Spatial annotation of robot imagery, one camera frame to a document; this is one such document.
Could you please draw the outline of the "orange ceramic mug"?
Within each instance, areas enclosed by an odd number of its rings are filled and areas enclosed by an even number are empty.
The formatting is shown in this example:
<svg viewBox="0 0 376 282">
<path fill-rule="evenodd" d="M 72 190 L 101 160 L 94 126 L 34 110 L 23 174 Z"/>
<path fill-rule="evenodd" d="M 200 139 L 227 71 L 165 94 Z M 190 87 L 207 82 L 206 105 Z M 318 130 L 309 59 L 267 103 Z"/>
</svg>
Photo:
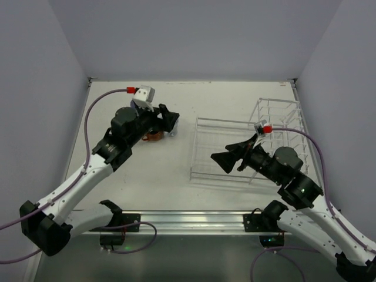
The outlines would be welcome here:
<svg viewBox="0 0 376 282">
<path fill-rule="evenodd" d="M 165 133 L 163 131 L 152 131 L 143 136 L 142 140 L 145 142 L 157 142 L 164 138 Z"/>
</svg>

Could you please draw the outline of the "grey mug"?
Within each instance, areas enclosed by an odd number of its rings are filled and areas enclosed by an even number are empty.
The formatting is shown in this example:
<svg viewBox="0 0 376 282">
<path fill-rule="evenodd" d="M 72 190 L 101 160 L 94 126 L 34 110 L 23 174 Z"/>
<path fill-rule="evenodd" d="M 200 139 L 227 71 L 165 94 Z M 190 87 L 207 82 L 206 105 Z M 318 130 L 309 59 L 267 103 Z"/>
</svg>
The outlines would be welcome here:
<svg viewBox="0 0 376 282">
<path fill-rule="evenodd" d="M 173 129 L 169 132 L 169 137 L 174 137 L 177 135 L 178 132 L 178 124 L 179 124 L 179 119 L 176 120 Z"/>
</svg>

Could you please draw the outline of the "lavender plastic cup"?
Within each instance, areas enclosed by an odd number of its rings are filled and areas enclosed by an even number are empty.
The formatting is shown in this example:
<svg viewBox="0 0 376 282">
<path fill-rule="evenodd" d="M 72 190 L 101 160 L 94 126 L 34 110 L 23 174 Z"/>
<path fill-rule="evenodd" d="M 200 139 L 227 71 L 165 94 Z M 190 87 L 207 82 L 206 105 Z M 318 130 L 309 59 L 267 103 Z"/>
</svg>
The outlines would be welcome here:
<svg viewBox="0 0 376 282">
<path fill-rule="evenodd" d="M 130 107 L 136 111 L 137 115 L 139 114 L 139 107 L 134 100 L 130 101 Z"/>
</svg>

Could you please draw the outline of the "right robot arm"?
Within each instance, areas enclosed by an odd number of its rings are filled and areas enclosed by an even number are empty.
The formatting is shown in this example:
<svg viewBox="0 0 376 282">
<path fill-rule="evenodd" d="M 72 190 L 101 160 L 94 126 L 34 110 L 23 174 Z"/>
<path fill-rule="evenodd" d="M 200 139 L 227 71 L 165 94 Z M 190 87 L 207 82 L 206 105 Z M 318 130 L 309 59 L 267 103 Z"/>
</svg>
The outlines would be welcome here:
<svg viewBox="0 0 376 282">
<path fill-rule="evenodd" d="M 247 167 L 279 186 L 282 201 L 264 208 L 266 225 L 287 231 L 305 241 L 335 265 L 345 281 L 375 281 L 375 242 L 362 234 L 328 200 L 324 190 L 301 172 L 303 161 L 291 147 L 273 155 L 258 143 L 258 136 L 226 146 L 211 158 L 230 173 L 235 164 Z"/>
</svg>

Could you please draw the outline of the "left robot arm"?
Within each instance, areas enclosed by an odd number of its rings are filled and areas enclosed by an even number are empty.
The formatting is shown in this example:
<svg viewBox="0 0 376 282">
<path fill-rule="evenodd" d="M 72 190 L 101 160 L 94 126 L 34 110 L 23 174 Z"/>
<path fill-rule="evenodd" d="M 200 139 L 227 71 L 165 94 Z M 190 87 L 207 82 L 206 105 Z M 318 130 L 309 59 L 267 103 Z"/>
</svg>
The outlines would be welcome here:
<svg viewBox="0 0 376 282">
<path fill-rule="evenodd" d="M 79 234 L 93 229 L 124 231 L 135 222 L 124 221 L 119 206 L 102 200 L 80 217 L 72 210 L 102 180 L 127 161 L 132 147 L 150 132 L 171 132 L 180 115 L 166 105 L 156 108 L 120 108 L 103 139 L 89 152 L 82 167 L 36 204 L 19 209 L 22 233 L 47 256 L 58 254 Z"/>
</svg>

